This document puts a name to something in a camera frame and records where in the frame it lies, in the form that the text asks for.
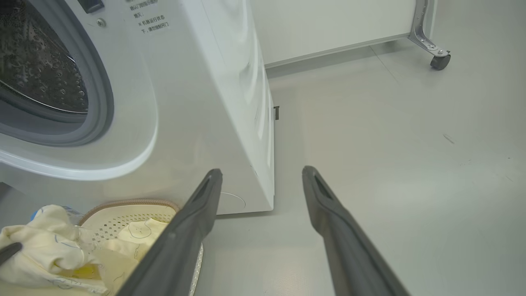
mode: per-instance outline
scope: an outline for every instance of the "washing machine door opening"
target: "washing machine door opening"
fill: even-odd
[[[48,146],[101,137],[113,117],[104,65],[63,0],[0,4],[0,132]]]

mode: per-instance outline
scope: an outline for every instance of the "white washing machine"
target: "white washing machine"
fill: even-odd
[[[220,168],[218,214],[272,210],[273,105],[247,0],[0,6],[0,182],[80,211],[183,205]]]

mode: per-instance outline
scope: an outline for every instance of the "perforated basket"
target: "perforated basket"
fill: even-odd
[[[116,238],[120,230],[130,222],[146,221],[153,218],[160,222],[169,223],[178,211],[179,207],[169,201],[150,199],[123,200],[95,207],[84,215],[79,225],[94,230],[92,240],[101,242]],[[201,244],[199,249],[189,296],[194,295],[202,261],[203,244]]]

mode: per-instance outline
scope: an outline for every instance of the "caster wheel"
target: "caster wheel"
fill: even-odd
[[[431,67],[437,70],[443,70],[449,64],[450,59],[450,54],[448,54],[447,56],[436,56],[431,61]]]

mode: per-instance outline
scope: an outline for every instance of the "bolt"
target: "bolt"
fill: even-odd
[[[106,26],[106,21],[102,18],[98,18],[97,19],[97,25],[99,25],[99,27],[102,27],[104,28]]]

